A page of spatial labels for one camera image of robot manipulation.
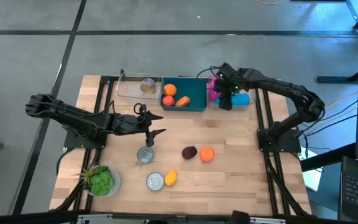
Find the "gray floor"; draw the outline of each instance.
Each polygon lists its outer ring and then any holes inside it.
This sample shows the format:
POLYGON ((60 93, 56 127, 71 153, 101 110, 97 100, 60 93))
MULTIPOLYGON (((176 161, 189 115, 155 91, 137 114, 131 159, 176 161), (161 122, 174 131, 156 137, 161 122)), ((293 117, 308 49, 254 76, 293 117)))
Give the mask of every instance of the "gray floor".
MULTIPOLYGON (((358 13, 358 1, 353 3, 358 13)), ((80 0, 0 0, 0 29, 71 29, 79 5, 80 0)), ((80 30, 308 31, 351 30, 353 24, 343 2, 283 0, 276 6, 263 6, 241 0, 88 0, 80 30)), ((24 104, 32 94, 50 92, 67 40, 66 35, 0 35, 0 140, 6 143, 0 151, 0 215, 9 212, 40 122, 25 115, 24 104)), ((120 68, 165 76, 195 75, 223 62, 256 68, 267 76, 305 85, 328 105, 357 91, 357 86, 322 85, 315 78, 358 71, 358 38, 82 35, 75 39, 58 97, 74 104, 83 75, 117 75, 120 68)), ((340 111, 354 100, 349 98, 327 113, 340 111)), ((289 109, 295 111, 291 103, 289 109)), ((309 145, 335 149, 355 140, 355 128, 356 120, 350 119, 311 136, 309 145)), ((64 138, 64 130, 52 121, 25 202, 25 213, 48 209, 64 138)), ((337 197, 335 190, 324 192, 333 201, 337 197)), ((312 203, 312 209, 321 217, 336 217, 334 211, 316 203, 312 203)))

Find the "teal bin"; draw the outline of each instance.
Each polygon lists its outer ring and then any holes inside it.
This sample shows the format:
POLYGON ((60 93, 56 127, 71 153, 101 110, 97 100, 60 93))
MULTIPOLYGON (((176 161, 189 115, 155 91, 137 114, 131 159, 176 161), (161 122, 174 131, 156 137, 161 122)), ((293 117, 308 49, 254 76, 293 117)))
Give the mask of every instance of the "teal bin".
POLYGON ((190 103, 188 106, 163 106, 162 98, 165 96, 162 91, 160 105, 162 109, 167 111, 204 111, 207 104, 206 79, 200 78, 162 78, 162 86, 166 84, 174 84, 177 93, 173 97, 175 103, 182 97, 188 96, 190 103))

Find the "orange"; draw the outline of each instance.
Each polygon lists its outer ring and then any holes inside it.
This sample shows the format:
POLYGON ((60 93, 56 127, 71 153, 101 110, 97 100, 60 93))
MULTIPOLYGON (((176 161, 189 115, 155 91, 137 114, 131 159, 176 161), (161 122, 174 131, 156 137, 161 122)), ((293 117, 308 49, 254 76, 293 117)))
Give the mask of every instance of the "orange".
POLYGON ((176 93, 177 93, 177 88, 174 84, 166 84, 164 86, 165 96, 175 96, 176 93))
POLYGON ((172 96, 164 96, 164 98, 162 98, 162 104, 164 106, 173 106, 175 104, 175 100, 172 96))
POLYGON ((202 147, 200 158, 203 162, 211 162, 215 157, 215 151, 211 147, 202 147))

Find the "wooden tabletop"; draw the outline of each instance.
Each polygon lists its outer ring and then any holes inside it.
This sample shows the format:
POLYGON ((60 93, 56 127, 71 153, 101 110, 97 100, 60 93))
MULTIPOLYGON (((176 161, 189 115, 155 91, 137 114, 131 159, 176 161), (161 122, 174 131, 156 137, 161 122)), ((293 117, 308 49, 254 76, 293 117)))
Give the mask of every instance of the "wooden tabletop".
MULTIPOLYGON (((99 81, 100 76, 84 76, 77 107, 93 111, 99 81)), ((92 212, 230 215, 233 210, 240 210, 250 215, 271 215, 264 159, 257 143, 255 104, 232 111, 219 109, 212 103, 204 112, 164 111, 158 100, 117 96, 116 85, 114 82, 112 100, 118 113, 134 114, 134 104, 145 103, 153 114, 164 117, 153 121, 150 130, 167 130, 154 139, 155 158, 148 165, 142 165, 136 156, 139 148, 145 145, 144 134, 108 136, 100 164, 117 170, 122 184, 112 197, 94 197, 92 212), (181 151, 187 146, 195 146, 198 150, 203 146, 213 147, 216 152, 214 161, 204 163, 199 154, 189 161, 184 160, 181 151), (147 188, 146 178, 151 172, 166 175, 172 169, 178 172, 173 187, 164 186, 158 192, 147 188)), ((288 117, 285 98, 269 94, 273 119, 281 121, 288 117)), ((50 208, 59 206, 76 185, 77 176, 72 175, 80 172, 84 151, 74 149, 62 159, 50 208)), ((310 213, 299 160, 289 153, 280 155, 287 188, 310 213)), ((275 189, 279 211, 282 212, 280 191, 277 186, 275 189)), ((84 191, 80 208, 85 207, 85 199, 84 191)))

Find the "metal can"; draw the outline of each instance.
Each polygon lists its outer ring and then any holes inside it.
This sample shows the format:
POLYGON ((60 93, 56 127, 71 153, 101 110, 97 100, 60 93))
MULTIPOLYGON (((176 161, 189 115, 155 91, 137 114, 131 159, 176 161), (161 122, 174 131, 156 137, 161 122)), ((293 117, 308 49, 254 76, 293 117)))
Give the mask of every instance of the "metal can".
POLYGON ((164 186, 164 176, 159 172, 152 172, 147 176, 146 185, 150 190, 161 190, 164 186))
POLYGON ((155 81, 151 78, 145 78, 142 80, 142 83, 140 84, 140 89, 144 93, 154 93, 155 91, 155 81))
POLYGON ((150 147, 141 147, 137 151, 137 160, 143 164, 149 164, 154 160, 154 151, 150 147))

